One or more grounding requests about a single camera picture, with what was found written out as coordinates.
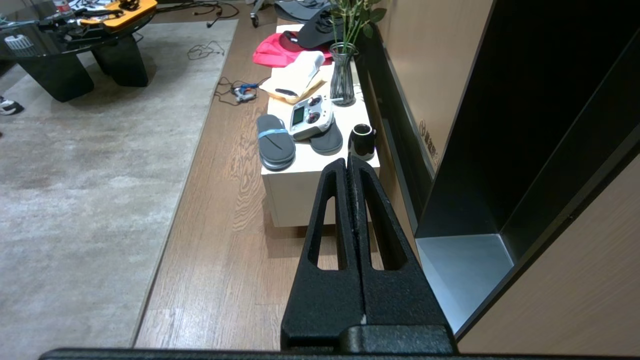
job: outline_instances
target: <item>gray rug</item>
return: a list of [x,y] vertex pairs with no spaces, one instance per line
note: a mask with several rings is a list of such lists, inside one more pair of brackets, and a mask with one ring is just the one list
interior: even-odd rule
[[91,54],[95,90],[67,103],[20,67],[0,79],[26,107],[0,117],[0,359],[132,345],[226,58],[187,51],[226,54],[236,23],[143,28],[146,88],[117,86]]

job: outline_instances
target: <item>controller screen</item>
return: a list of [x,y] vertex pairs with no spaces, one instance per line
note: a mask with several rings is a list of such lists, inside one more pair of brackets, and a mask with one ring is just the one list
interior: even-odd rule
[[305,119],[305,107],[302,106],[293,111],[293,122],[291,122],[291,125],[298,125],[304,119]]

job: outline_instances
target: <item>black mug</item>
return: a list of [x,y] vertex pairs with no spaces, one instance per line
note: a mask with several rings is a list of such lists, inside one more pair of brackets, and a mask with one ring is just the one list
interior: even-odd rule
[[353,127],[349,135],[349,153],[365,161],[373,158],[376,146],[376,130],[367,124]]

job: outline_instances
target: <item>glass vase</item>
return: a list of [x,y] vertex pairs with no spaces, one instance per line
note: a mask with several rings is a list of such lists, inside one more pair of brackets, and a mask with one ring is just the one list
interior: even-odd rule
[[353,75],[351,73],[351,59],[356,53],[353,44],[337,42],[329,48],[333,56],[333,77],[331,78],[330,96],[333,104],[349,106],[356,102],[353,91]]

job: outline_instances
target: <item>shoe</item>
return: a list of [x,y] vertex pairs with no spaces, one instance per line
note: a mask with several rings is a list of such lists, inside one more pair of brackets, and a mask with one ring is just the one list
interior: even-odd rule
[[15,115],[22,110],[22,105],[0,96],[0,115]]

